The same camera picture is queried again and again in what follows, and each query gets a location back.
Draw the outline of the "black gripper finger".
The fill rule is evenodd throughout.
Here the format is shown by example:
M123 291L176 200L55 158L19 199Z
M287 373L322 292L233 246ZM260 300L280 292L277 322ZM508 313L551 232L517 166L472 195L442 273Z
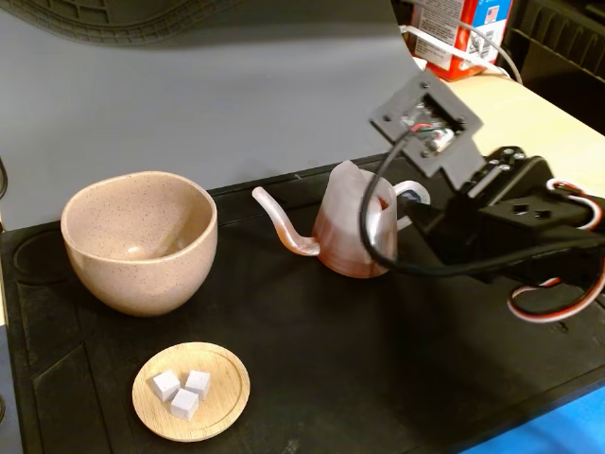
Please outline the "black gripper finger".
M448 238L440 224L434 221L414 219L413 225L434 255L442 263L447 263L449 261Z

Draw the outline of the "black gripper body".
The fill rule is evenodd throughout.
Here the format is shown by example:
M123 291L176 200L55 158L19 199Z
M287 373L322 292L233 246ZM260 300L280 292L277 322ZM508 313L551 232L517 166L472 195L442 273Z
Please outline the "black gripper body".
M546 187L542 157L502 147L446 204L447 262L468 263L575 238L573 189Z

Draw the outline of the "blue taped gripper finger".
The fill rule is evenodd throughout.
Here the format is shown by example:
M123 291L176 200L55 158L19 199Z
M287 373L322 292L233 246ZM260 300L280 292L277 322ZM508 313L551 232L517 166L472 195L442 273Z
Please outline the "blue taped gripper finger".
M435 200L429 201L425 195L412 189L400 195L404 213L410 222L429 222L443 213L454 200L453 193L439 193Z

